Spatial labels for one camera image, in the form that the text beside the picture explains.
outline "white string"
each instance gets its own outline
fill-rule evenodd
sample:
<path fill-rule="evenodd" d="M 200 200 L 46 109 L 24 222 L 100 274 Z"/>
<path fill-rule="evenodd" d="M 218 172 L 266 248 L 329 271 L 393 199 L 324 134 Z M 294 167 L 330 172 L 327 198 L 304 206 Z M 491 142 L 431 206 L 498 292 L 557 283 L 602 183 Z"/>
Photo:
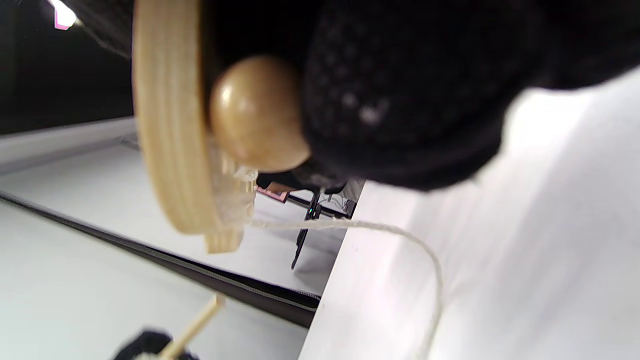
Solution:
<path fill-rule="evenodd" d="M 438 260 L 438 256 L 435 254 L 433 249 L 431 249 L 429 245 L 425 244 L 420 238 L 397 226 L 359 220 L 333 219 L 305 220 L 298 222 L 270 222 L 265 220 L 251 219 L 247 221 L 247 224 L 252 227 L 260 227 L 263 229 L 347 229 L 350 227 L 359 227 L 363 229 L 385 231 L 387 233 L 400 235 L 405 237 L 412 243 L 418 245 L 431 258 L 431 261 L 433 262 L 433 272 L 436 277 L 436 299 L 433 309 L 433 316 L 431 317 L 431 324 L 429 326 L 429 329 L 427 330 L 424 340 L 422 341 L 422 343 L 420 343 L 420 348 L 415 355 L 416 359 L 428 359 L 431 345 L 433 343 L 433 338 L 435 337 L 438 324 L 440 323 L 440 318 L 442 317 L 442 309 L 444 306 L 442 298 L 444 281 L 442 277 L 442 266 L 440 264 L 440 260 Z"/>

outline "wooden stick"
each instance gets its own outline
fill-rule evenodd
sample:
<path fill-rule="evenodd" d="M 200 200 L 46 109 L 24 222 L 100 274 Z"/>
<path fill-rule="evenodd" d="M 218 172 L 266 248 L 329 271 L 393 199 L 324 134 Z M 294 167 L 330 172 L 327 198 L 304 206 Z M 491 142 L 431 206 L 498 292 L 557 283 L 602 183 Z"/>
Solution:
<path fill-rule="evenodd" d="M 220 294 L 213 295 L 213 298 L 202 309 L 200 314 L 193 319 L 189 326 L 182 332 L 177 340 L 171 341 L 160 352 L 160 360 L 174 360 L 184 351 L 189 342 L 207 325 L 207 322 L 224 306 L 225 297 Z"/>

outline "wooden bead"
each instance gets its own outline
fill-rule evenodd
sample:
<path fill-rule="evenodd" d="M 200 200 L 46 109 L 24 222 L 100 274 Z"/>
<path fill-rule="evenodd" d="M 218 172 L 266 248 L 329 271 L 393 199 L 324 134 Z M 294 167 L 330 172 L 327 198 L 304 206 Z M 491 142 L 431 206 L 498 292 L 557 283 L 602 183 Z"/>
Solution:
<path fill-rule="evenodd" d="M 270 56 L 240 61 L 220 77 L 209 104 L 214 137 L 240 164 L 282 172 L 309 157 L 300 81 L 283 61 Z"/>

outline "black object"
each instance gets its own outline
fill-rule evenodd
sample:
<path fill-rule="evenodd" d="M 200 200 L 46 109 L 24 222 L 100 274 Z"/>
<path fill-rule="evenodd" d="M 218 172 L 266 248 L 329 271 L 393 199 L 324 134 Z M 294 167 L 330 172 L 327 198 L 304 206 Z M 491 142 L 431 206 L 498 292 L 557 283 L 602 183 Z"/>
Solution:
<path fill-rule="evenodd" d="M 127 344 L 113 360 L 134 360 L 140 354 L 160 354 L 171 342 L 171 337 L 162 332 L 145 330 L 135 340 Z M 178 356 L 178 360 L 199 360 L 199 358 L 189 352 L 183 352 Z"/>
<path fill-rule="evenodd" d="M 278 183 L 282 185 L 286 185 L 290 188 L 294 188 L 296 190 L 309 190 L 310 192 L 319 192 L 320 187 L 310 184 L 304 183 L 298 179 L 294 175 L 293 171 L 285 171 L 285 172 L 275 172 L 275 173 L 260 173 L 258 175 L 258 179 L 256 183 L 259 187 L 266 189 L 269 187 L 271 183 Z M 328 195 L 337 194 L 344 189 L 345 183 L 335 184 L 333 183 L 332 188 L 327 188 L 324 193 Z"/>
<path fill-rule="evenodd" d="M 319 204 L 320 195 L 322 195 L 322 192 L 314 192 L 314 196 L 311 198 L 309 207 L 307 208 L 307 214 L 305 214 L 305 221 L 320 218 L 322 209 L 322 206 Z M 308 232 L 309 229 L 300 229 L 300 232 L 298 233 L 298 238 L 296 239 L 296 255 L 293 258 L 293 262 L 291 263 L 291 270 L 296 267 L 296 263 L 298 262 L 298 258 L 300 257 L 300 252 L 302 251 L 302 245 L 305 244 Z"/>

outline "white table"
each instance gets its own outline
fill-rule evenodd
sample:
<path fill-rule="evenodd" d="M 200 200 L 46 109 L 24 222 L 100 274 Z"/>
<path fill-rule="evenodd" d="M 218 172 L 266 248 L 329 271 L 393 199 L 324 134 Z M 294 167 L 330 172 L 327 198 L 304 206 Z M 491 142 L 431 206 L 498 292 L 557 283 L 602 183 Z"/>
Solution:
<path fill-rule="evenodd" d="M 0 204 L 0 359 L 112 359 L 143 328 L 177 336 L 213 292 Z M 191 344 L 201 359 L 295 360 L 307 330 L 227 300 Z"/>
<path fill-rule="evenodd" d="M 420 236 L 442 262 L 430 360 L 638 358 L 638 99 L 640 71 L 529 92 L 474 181 L 427 194 L 367 184 L 356 218 Z M 411 359 L 434 284 L 418 247 L 349 230 L 300 359 Z"/>
<path fill-rule="evenodd" d="M 247 228 L 238 251 L 206 254 L 201 237 L 180 234 L 167 221 L 151 189 L 141 154 L 118 143 L 104 143 L 117 134 L 112 130 L 114 124 L 102 125 L 107 126 L 94 133 L 89 130 L 95 126 L 78 127 L 82 132 L 73 137 L 68 131 L 51 131 L 25 136 L 22 141 L 16 138 L 12 140 L 17 143 L 14 148 L 0 141 L 0 154 L 3 146 L 4 154 L 15 154 L 24 148 L 26 155 L 21 158 L 32 158 L 41 152 L 52 152 L 47 150 L 55 150 L 70 139 L 91 140 L 80 144 L 88 146 L 87 151 L 68 152 L 58 159 L 46 156 L 35 166 L 0 173 L 0 190 L 206 265 L 293 290 L 322 294 L 345 231 L 309 232 L 295 271 L 291 270 L 291 261 L 296 252 L 297 229 Z M 257 218 L 300 221 L 305 213 L 305 208 L 295 204 L 281 204 L 264 196 L 256 198 Z"/>

